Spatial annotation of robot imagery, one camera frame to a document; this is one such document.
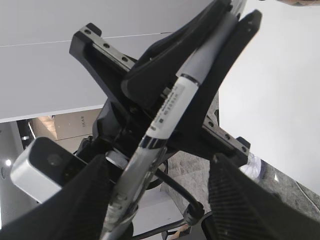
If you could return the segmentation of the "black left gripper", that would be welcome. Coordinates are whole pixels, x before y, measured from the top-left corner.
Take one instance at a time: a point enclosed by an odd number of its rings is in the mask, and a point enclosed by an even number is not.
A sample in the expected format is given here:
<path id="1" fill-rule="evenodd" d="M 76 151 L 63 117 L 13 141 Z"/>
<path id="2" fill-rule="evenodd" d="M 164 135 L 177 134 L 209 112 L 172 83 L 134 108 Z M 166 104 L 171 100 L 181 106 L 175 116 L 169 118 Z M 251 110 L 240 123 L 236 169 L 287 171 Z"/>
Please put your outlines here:
<path id="1" fill-rule="evenodd" d="M 77 31 L 69 52 L 107 96 L 93 124 L 92 136 L 82 141 L 77 155 L 89 162 L 96 155 L 116 149 L 131 157 L 176 83 L 180 67 L 227 14 L 241 14 L 245 4 L 244 0 L 213 0 L 187 24 L 153 43 L 139 59 L 112 47 L 92 23 Z M 166 158 L 184 151 L 211 160 L 222 153 L 230 158 L 236 156 L 233 164 L 237 167 L 248 162 L 250 149 L 240 137 L 218 134 L 207 114 L 195 138 L 184 138 L 176 126 L 166 146 Z"/>

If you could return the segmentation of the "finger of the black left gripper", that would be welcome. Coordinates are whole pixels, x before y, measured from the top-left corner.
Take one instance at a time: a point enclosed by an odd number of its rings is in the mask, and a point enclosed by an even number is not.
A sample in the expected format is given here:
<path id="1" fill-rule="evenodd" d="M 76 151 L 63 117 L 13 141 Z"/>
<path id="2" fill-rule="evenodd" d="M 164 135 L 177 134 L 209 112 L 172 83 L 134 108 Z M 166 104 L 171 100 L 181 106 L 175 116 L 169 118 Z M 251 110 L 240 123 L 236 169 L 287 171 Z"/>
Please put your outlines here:
<path id="1" fill-rule="evenodd" d="M 180 119 L 176 131 L 186 139 L 196 138 L 214 96 L 247 44 L 259 31 L 262 13 L 253 10 L 238 19 L 228 12 L 214 32 L 188 60 L 182 73 L 197 80 L 199 88 Z"/>

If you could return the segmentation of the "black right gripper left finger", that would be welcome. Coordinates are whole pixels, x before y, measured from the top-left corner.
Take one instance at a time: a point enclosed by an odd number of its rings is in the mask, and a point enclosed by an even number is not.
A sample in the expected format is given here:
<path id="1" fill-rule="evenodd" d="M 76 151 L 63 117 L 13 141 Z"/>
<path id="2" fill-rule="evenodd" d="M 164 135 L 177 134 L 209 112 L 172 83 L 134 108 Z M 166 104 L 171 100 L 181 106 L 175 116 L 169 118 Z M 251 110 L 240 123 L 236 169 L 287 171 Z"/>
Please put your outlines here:
<path id="1" fill-rule="evenodd" d="M 53 197 L 5 225 L 2 240 L 98 240 L 111 199 L 110 170 L 96 156 Z"/>

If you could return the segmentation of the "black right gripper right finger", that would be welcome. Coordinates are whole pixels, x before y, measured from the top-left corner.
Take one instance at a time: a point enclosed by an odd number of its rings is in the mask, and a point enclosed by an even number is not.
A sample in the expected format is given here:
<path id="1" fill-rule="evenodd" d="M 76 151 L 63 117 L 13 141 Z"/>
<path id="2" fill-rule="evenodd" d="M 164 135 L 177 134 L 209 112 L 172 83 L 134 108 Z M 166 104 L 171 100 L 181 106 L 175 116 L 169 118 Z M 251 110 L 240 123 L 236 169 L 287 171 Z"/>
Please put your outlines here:
<path id="1" fill-rule="evenodd" d="M 209 166 L 208 203 L 218 240 L 318 240 L 320 223 L 295 210 L 216 153 Z"/>

